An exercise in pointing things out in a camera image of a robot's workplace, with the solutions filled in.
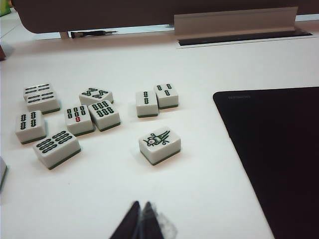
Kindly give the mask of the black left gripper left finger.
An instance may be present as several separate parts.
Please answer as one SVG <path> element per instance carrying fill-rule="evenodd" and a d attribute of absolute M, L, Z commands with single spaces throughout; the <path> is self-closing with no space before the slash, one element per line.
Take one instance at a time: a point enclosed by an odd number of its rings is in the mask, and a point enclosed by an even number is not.
<path fill-rule="evenodd" d="M 133 202 L 124 218 L 111 235 L 111 239 L 134 239 L 136 237 L 138 221 L 140 216 L 140 204 Z"/>

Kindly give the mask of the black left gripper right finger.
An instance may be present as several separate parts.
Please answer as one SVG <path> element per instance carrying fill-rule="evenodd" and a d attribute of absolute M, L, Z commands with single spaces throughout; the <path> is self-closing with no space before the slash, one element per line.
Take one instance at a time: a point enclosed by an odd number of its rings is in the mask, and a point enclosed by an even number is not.
<path fill-rule="evenodd" d="M 139 239 L 175 239 L 176 226 L 163 213 L 147 202 L 141 212 L 138 227 Z"/>

